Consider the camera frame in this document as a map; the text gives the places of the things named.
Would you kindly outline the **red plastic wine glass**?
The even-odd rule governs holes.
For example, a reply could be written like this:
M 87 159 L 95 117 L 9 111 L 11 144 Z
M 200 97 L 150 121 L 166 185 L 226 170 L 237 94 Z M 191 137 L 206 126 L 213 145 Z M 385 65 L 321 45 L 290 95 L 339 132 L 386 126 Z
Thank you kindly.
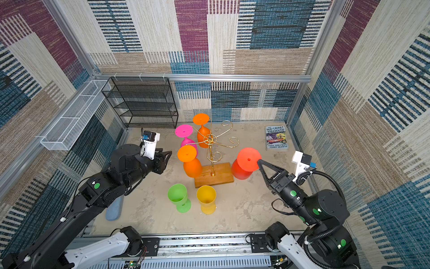
M 248 179 L 252 173 L 259 169 L 258 160 L 262 158 L 254 148 L 242 149 L 231 166 L 233 176 L 239 180 Z

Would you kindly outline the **green plastic wine glass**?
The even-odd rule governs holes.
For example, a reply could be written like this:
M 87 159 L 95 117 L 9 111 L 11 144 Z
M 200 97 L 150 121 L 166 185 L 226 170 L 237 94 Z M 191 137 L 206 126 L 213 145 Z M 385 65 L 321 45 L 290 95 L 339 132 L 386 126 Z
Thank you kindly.
M 187 213 L 191 209 L 191 201 L 188 198 L 188 190 L 183 184 L 175 184 L 168 190 L 168 199 L 178 212 Z

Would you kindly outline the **yellow plastic wine glass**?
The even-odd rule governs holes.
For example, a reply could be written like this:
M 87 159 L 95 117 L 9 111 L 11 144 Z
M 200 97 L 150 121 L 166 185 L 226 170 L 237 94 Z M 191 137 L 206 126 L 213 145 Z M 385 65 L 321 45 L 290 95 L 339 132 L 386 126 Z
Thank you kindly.
M 211 186 L 201 186 L 197 190 L 197 199 L 200 203 L 202 213 L 210 215 L 215 212 L 217 197 L 216 190 Z

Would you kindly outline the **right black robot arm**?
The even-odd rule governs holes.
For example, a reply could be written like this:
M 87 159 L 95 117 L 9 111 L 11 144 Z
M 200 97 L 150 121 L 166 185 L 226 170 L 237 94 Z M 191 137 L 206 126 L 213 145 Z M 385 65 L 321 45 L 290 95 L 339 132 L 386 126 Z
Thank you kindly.
M 357 247 L 344 222 L 350 216 L 339 184 L 312 163 L 298 163 L 302 173 L 287 170 L 264 160 L 257 165 L 266 186 L 298 216 L 308 229 L 295 239 L 280 222 L 265 231 L 267 248 L 279 251 L 299 269 L 359 269 Z M 318 175 L 330 181 L 335 189 L 324 189 L 308 196 L 300 187 L 305 179 Z

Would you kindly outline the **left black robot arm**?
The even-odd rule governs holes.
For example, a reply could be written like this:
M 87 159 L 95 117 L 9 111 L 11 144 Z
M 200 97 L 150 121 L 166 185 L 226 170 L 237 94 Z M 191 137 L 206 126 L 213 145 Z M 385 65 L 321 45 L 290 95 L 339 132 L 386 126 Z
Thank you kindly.
M 141 156 L 135 144 L 113 151 L 110 163 L 101 172 L 86 178 L 67 209 L 46 232 L 27 249 L 10 253 L 2 260 L 5 269 L 65 269 L 66 248 L 97 215 L 118 197 L 127 196 L 151 172 L 162 174 L 172 155 L 156 149 L 153 158 Z

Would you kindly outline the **orange front wine glass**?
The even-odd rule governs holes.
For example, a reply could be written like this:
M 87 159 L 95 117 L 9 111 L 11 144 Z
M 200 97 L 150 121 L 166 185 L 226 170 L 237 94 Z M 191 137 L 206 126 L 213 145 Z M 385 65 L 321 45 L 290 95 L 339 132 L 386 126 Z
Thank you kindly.
M 190 178 L 199 177 L 203 171 L 200 161 L 197 159 L 197 150 L 186 145 L 179 149 L 178 159 L 183 162 L 184 171 Z

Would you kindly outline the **orange wine glass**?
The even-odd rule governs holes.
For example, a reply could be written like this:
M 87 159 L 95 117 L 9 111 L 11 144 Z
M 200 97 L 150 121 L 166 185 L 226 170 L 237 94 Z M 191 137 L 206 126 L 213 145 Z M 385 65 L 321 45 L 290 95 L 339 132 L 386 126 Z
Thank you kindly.
M 200 161 L 197 159 L 197 150 L 186 145 L 179 149 L 178 159 L 183 162 L 184 171 L 190 178 L 199 177 L 203 171 Z
M 198 145 L 201 148 L 208 149 L 209 145 L 207 144 L 207 140 L 209 135 L 211 134 L 211 130 L 205 126 L 209 122 L 209 115 L 204 113 L 199 113 L 194 116 L 193 123 L 200 126 L 200 129 L 197 133 Z

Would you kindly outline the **pink plastic wine glass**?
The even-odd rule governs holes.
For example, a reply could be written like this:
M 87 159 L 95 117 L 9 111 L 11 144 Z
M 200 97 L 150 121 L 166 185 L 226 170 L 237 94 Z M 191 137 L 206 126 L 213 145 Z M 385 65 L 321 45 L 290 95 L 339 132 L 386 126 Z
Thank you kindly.
M 198 153 L 196 142 L 189 138 L 189 136 L 192 133 L 193 133 L 193 127 L 188 124 L 182 124 L 181 126 L 178 126 L 175 130 L 175 134 L 178 137 L 183 138 L 183 141 L 181 142 L 181 147 L 187 146 L 187 145 L 193 146 Z

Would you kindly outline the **orange back wine glass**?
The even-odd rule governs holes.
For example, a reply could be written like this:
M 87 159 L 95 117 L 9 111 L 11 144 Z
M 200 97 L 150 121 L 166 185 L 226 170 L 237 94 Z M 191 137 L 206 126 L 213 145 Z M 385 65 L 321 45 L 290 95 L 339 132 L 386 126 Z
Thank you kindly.
M 209 145 L 207 144 L 207 140 L 209 135 L 211 134 L 211 130 L 205 126 L 209 122 L 209 115 L 204 113 L 199 113 L 194 116 L 193 123 L 200 126 L 200 129 L 197 133 L 198 145 L 201 148 L 208 149 Z

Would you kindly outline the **wooden rack base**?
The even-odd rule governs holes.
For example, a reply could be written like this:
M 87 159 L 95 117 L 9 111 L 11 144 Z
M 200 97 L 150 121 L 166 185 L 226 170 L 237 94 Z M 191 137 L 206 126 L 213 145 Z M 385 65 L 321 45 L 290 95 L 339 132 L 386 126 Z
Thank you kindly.
M 234 182 L 230 163 L 216 163 L 214 165 L 203 166 L 199 177 L 194 178 L 195 188 L 201 186 L 215 186 Z

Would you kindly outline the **paperback book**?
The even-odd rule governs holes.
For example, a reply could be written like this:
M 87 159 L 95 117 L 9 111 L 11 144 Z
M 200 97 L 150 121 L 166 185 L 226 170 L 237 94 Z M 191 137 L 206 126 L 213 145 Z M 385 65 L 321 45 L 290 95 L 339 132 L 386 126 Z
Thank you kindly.
M 265 140 L 267 150 L 287 150 L 287 134 L 285 126 L 266 126 Z

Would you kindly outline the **blue sponge pad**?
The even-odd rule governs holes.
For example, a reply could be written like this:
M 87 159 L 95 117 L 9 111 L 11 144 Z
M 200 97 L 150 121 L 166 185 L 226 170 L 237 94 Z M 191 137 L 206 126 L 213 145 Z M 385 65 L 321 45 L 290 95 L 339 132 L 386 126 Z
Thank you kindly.
M 105 218 L 107 221 L 116 221 L 120 218 L 123 208 L 124 196 L 120 196 L 106 209 Z

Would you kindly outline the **white mesh basket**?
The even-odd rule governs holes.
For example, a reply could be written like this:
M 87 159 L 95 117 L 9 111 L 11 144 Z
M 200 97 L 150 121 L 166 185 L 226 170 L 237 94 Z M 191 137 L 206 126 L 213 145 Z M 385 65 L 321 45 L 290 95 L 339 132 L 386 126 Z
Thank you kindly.
M 69 151 L 104 99 L 106 80 L 93 80 L 50 128 L 40 143 L 49 151 Z

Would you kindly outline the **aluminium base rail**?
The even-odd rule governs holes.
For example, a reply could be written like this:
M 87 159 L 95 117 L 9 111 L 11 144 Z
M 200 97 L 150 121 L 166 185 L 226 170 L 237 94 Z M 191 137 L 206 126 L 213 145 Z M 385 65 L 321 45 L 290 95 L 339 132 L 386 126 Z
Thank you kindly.
M 265 256 L 272 253 L 285 256 L 281 252 L 253 252 L 249 235 L 260 234 L 207 234 L 180 236 L 178 238 L 140 238 L 142 244 L 136 254 L 127 254 L 131 245 L 123 233 L 116 233 L 96 243 L 66 251 L 66 261 L 73 269 L 90 269 L 103 261 L 110 267 L 110 258 L 121 256 L 128 259 L 125 269 L 153 268 L 250 268 L 269 264 Z M 287 256 L 286 263 L 291 262 Z

